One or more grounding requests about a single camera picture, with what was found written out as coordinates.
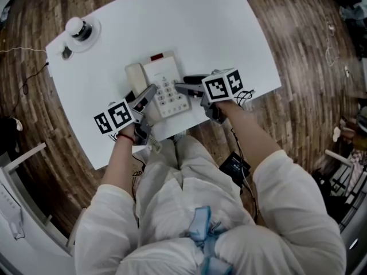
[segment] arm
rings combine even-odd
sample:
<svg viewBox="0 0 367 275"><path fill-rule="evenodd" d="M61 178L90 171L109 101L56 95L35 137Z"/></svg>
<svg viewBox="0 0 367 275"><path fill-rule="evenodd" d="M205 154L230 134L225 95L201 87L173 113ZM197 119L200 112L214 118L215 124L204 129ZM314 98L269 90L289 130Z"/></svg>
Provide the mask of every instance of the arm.
<svg viewBox="0 0 367 275"><path fill-rule="evenodd" d="M313 178L293 163L248 112L218 104L228 116L248 163L255 168L259 208L306 274L344 274L346 254L336 222L328 216Z"/></svg>
<svg viewBox="0 0 367 275"><path fill-rule="evenodd" d="M258 165L281 148L255 121L254 117L233 101L218 102L227 115L248 164L255 170Z"/></svg>
<svg viewBox="0 0 367 275"><path fill-rule="evenodd" d="M124 128L121 133L135 139L134 129L135 124L131 124ZM119 137L117 139L101 184L117 186L132 196L131 150L131 140L126 137Z"/></svg>
<svg viewBox="0 0 367 275"><path fill-rule="evenodd" d="M134 126L122 133L134 136ZM136 249L131 149L131 140L117 139L101 185L81 218L75 240L77 274L114 275L121 260Z"/></svg>

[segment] cable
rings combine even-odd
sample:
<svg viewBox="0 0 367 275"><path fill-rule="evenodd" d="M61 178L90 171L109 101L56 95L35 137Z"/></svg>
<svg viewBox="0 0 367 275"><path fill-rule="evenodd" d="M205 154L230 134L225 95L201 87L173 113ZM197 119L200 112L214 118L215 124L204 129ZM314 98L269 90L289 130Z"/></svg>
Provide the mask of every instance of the cable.
<svg viewBox="0 0 367 275"><path fill-rule="evenodd" d="M240 106L243 109L243 105L246 103L247 100L252 98L252 94L254 92L255 92L255 90L253 90L253 89L251 91L242 91L242 92L240 92L237 95L237 97L235 97L237 105Z"/></svg>
<svg viewBox="0 0 367 275"><path fill-rule="evenodd" d="M330 46L330 37L335 35L335 26L331 23L331 21L326 17L326 51L325 58L329 67L332 67L335 62L338 61L339 56L336 55L336 52L333 47Z"/></svg>
<svg viewBox="0 0 367 275"><path fill-rule="evenodd" d="M244 180L244 183L243 183L243 186L249 191L249 193L251 194L251 198L252 198L252 201L253 201L253 204L254 204L254 207L255 207L255 213L253 215L253 220L255 221L255 223L257 222L257 212L258 212L258 208L257 208L257 202L256 202L256 198L255 198L255 195L253 194L252 190L251 190L251 187L250 185L248 184L248 181L246 179L246 176L245 176L245 173L243 172L243 153L242 153L242 150L241 150L241 147L240 147L240 143L239 143L239 140L234 132L233 129L231 129L231 132L233 133L233 136L235 137L235 140L236 140L236 143L237 143L237 147L239 148L239 151L240 151L240 157L241 157L241 163L240 163L240 167L241 167L241 173L242 173L242 177L243 177L243 180Z"/></svg>
<svg viewBox="0 0 367 275"><path fill-rule="evenodd" d="M141 162L142 164L143 164L143 166L142 166L142 171L144 172L144 169L145 169L145 164L144 164L144 162L143 161L141 161L141 160L139 160L137 157L135 157L134 155L132 156L136 161L139 161L139 162Z"/></svg>
<svg viewBox="0 0 367 275"><path fill-rule="evenodd" d="M37 49L32 49L32 48L23 48L23 47L16 47L16 48L11 48L11 49L9 49L9 50L0 50L0 53L7 53L7 52L10 52L10 51L12 51L12 50L18 50L18 49L22 49L22 50L31 50L31 51L36 51L36 52L45 52L46 53L46 51L45 50L43 50L43 49L40 49L40 50L37 50Z"/></svg>
<svg viewBox="0 0 367 275"><path fill-rule="evenodd" d="M143 164L142 166L142 170L141 171L135 171L133 174L132 174L132 189L131 189L131 192L132 192L132 198L134 199L134 201L136 202L136 197L135 197L135 193L134 193L134 186L135 186L135 182L136 182L136 177L138 176L141 176L144 172L144 169L145 169L145 164L143 161L139 160L138 158L136 158L134 155L132 156L135 160L141 162Z"/></svg>
<svg viewBox="0 0 367 275"><path fill-rule="evenodd" d="M163 147L163 145L161 144L161 142L159 142L158 140L156 140L153 135L149 135L149 144L152 146L152 148L154 149L154 151L157 154L161 151L161 149Z"/></svg>
<svg viewBox="0 0 367 275"><path fill-rule="evenodd" d="M27 77L27 78L25 79L24 83L23 83L23 84L22 84L22 86L19 88L17 103L16 103L16 105L14 106L13 110L11 110L11 113L10 113L10 115L9 115L7 118L10 118L10 117L11 117L11 115L13 114L13 112L15 111L16 107L17 107L17 106L18 106L18 104L19 104L19 101L20 101L20 95L21 95L21 89L23 90L23 94L24 94L24 95L27 95L27 94L28 94L28 84L27 84L27 81L28 81L29 79L31 79L32 77L37 76L37 75L38 75L42 70L44 70L44 68L45 68L47 65L49 65L49 63L48 63L48 62L46 62L46 63L45 63L45 65L44 65L44 66L43 66L43 67L42 67L38 72L36 72L35 74L33 74L33 75L31 75L31 76L29 76L29 77Z"/></svg>

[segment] white sleeve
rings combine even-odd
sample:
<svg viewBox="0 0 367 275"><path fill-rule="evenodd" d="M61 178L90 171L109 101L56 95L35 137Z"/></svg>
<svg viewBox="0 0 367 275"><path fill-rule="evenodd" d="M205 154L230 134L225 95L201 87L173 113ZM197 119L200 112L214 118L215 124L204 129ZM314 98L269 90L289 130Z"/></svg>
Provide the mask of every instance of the white sleeve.
<svg viewBox="0 0 367 275"><path fill-rule="evenodd" d="M76 232L76 273L114 275L121 260L136 249L137 241L132 197L121 188L99 186Z"/></svg>
<svg viewBox="0 0 367 275"><path fill-rule="evenodd" d="M258 166L253 179L267 226L284 239L305 273L345 274L339 227L312 176L277 151Z"/></svg>

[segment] white table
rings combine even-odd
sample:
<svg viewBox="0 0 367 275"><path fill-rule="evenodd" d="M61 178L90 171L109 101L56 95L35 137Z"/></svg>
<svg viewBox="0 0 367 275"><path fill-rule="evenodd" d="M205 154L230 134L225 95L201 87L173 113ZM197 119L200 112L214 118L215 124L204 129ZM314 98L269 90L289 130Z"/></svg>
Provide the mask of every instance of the white table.
<svg viewBox="0 0 367 275"><path fill-rule="evenodd" d="M131 90L124 72L128 64L173 50L183 76L236 67L255 97L281 86L246 0L116 0L90 15L101 22L90 50L63 60L58 54L63 33L46 51L66 116L95 169L108 163L114 143L100 134L93 117ZM156 124L155 137L168 138L208 119L198 100L192 108Z"/></svg>

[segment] hand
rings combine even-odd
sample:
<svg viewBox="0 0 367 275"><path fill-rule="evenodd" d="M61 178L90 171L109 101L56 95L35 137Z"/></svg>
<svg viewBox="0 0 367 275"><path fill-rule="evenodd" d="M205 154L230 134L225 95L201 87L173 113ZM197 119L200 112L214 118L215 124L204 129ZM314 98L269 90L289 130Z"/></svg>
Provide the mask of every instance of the hand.
<svg viewBox="0 0 367 275"><path fill-rule="evenodd" d="M236 111L238 109L242 109L239 107L234 101L228 100L228 101L220 101L215 102L215 105L222 110L222 112L228 116L229 112Z"/></svg>
<svg viewBox="0 0 367 275"><path fill-rule="evenodd" d="M135 123L129 124L127 127L124 127L119 131L119 134L127 135L135 140Z"/></svg>

